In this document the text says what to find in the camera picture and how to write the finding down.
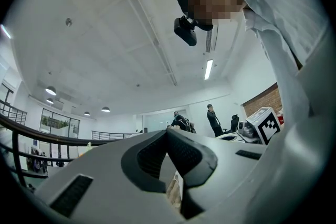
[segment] black vent grille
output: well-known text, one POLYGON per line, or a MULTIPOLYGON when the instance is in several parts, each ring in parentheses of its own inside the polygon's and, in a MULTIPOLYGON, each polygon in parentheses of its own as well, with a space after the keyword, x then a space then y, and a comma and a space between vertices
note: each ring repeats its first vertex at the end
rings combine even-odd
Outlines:
POLYGON ((165 135, 162 135, 137 155, 140 169, 157 179, 160 177, 161 165, 166 156, 165 140, 165 135))
POLYGON ((211 51, 211 37, 212 37, 212 30, 206 32, 205 52, 210 52, 211 51))
POLYGON ((201 162, 202 153, 195 147, 187 144, 175 135, 169 135, 167 140, 169 157, 181 176, 184 176, 201 162))

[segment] white box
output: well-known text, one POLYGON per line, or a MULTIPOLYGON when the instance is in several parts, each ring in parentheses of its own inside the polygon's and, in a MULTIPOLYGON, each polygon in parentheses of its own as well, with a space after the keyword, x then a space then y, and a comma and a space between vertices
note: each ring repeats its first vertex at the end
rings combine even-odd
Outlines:
POLYGON ((253 125, 264 145, 268 144, 275 133, 280 132, 280 122, 273 108, 261 108, 246 121, 253 125))

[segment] black handrail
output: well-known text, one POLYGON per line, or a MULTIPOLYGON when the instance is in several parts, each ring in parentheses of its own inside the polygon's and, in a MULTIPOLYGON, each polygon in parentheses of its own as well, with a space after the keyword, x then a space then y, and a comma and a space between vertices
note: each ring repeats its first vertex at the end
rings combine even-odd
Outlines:
MULTIPOLYGON (((13 153, 13 149, 10 148, 9 146, 6 146, 2 143, 0 143, 0 147, 2 147, 4 150, 13 153)), ((44 156, 39 156, 39 155, 33 155, 33 154, 28 154, 22 151, 19 151, 19 155, 27 158, 32 158, 32 159, 39 159, 41 161, 47 161, 47 162, 64 162, 64 163, 69 163, 72 162, 74 159, 62 159, 62 158, 51 158, 51 157, 44 157, 44 156)))
POLYGON ((5 115, 5 112, 7 112, 7 118, 14 120, 17 123, 20 123, 22 125, 26 124, 26 116, 27 116, 27 112, 17 109, 16 107, 10 105, 7 102, 4 102, 2 100, 0 100, 0 105, 3 105, 3 108, 0 107, 0 114, 5 115))
POLYGON ((36 131, 32 128, 18 124, 15 121, 8 119, 6 116, 1 114, 0 114, 0 125, 12 131, 15 130, 18 132, 18 134, 31 139, 65 146, 87 146, 89 142, 91 143, 92 146, 101 146, 103 144, 116 142, 119 140, 119 139, 112 139, 112 140, 97 141, 97 140, 77 139, 77 138, 42 133, 40 131, 36 131))
POLYGON ((120 139, 128 138, 132 135, 132 133, 108 133, 108 132, 98 132, 98 131, 91 131, 92 140, 117 140, 117 138, 113 137, 120 137, 120 139))
POLYGON ((59 144, 59 145, 67 145, 67 146, 87 146, 88 143, 91 143, 91 146, 100 146, 103 144, 107 144, 110 142, 116 142, 119 140, 119 139, 113 139, 113 140, 97 141, 97 140, 77 139, 77 138, 70 138, 70 137, 58 136, 58 135, 53 135, 53 134, 46 134, 46 133, 42 133, 34 129, 28 128, 26 126, 23 126, 9 119, 5 115, 2 115, 1 113, 0 113, 0 125, 12 131, 12 144, 13 144, 12 148, 5 146, 1 143, 0 143, 0 147, 13 153, 15 169, 11 167, 9 169, 12 172, 17 174, 20 184, 24 187, 26 187, 24 176, 36 177, 36 178, 46 178, 47 176, 41 175, 38 173, 31 173, 31 172, 23 171, 21 168, 21 163, 20 163, 20 158, 19 158, 20 156, 25 156, 28 158, 35 158, 35 159, 42 159, 45 161, 62 161, 62 162, 71 162, 73 159, 49 158, 49 157, 37 156, 37 155, 20 152, 19 142, 18 142, 19 134, 22 136, 34 139, 34 140, 39 140, 39 141, 59 144))

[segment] office chair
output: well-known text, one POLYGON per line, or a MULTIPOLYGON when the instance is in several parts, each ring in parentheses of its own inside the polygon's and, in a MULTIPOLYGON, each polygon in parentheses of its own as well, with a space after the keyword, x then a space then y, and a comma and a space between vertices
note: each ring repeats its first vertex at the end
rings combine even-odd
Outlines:
POLYGON ((223 129, 225 130, 224 134, 229 134, 229 133, 234 133, 237 131, 238 129, 238 123, 239 123, 239 117, 238 114, 233 115, 232 116, 232 120, 231 120, 231 129, 226 131, 227 129, 223 129))

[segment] white ceiling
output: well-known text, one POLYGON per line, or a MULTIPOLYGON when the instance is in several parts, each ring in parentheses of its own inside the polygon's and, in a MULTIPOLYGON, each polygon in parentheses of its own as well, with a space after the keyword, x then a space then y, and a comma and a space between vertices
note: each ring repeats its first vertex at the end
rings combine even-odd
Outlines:
POLYGON ((174 34, 181 15, 176 0, 17 0, 6 26, 36 99, 45 102, 44 89, 52 85, 57 98, 74 104, 74 114, 99 116, 116 99, 202 81, 209 59, 215 65, 210 79, 222 77, 237 21, 219 26, 215 50, 206 53, 206 32, 196 30, 196 47, 174 34))

